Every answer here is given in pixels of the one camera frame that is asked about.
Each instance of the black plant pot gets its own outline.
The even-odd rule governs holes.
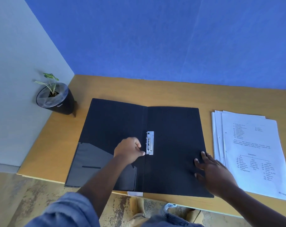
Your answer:
[[[58,93],[55,97],[50,97],[48,87],[43,88],[36,97],[36,103],[43,108],[55,111],[61,114],[69,115],[73,113],[75,108],[75,100],[72,92],[63,83],[56,83],[55,92]]]

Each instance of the potted plant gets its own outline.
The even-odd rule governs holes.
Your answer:
[[[36,103],[43,108],[69,115],[74,112],[75,100],[72,92],[64,83],[59,83],[58,78],[53,74],[43,73],[48,79],[48,84],[40,81],[35,81],[37,84],[45,85],[38,93]]]

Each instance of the black folder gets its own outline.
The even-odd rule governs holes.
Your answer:
[[[92,99],[65,186],[81,187],[113,158],[122,139],[137,137],[146,151],[154,132],[153,155],[139,157],[120,175],[114,190],[213,197],[194,177],[206,152],[198,108],[145,107]]]

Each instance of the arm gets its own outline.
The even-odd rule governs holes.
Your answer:
[[[205,178],[195,174],[213,195],[224,199],[254,227],[286,226],[286,217],[252,198],[240,189],[228,169],[209,154],[201,152],[205,163],[194,159],[196,167],[205,171]]]
[[[114,158],[78,190],[89,199],[99,218],[123,169],[139,156],[145,155],[140,147],[137,138],[122,140],[115,148]]]

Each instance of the wooden desk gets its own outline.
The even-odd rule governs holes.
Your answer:
[[[209,153],[213,153],[211,111],[227,110],[264,115],[277,121],[286,158],[285,90],[82,75],[74,76],[69,87],[79,104],[76,118],[52,113],[18,174],[58,183],[65,182],[92,98],[144,106],[197,107]],[[286,216],[286,201],[257,194],[251,195]],[[201,210],[239,215],[230,205],[217,197],[200,198],[150,193],[144,193],[144,197]]]

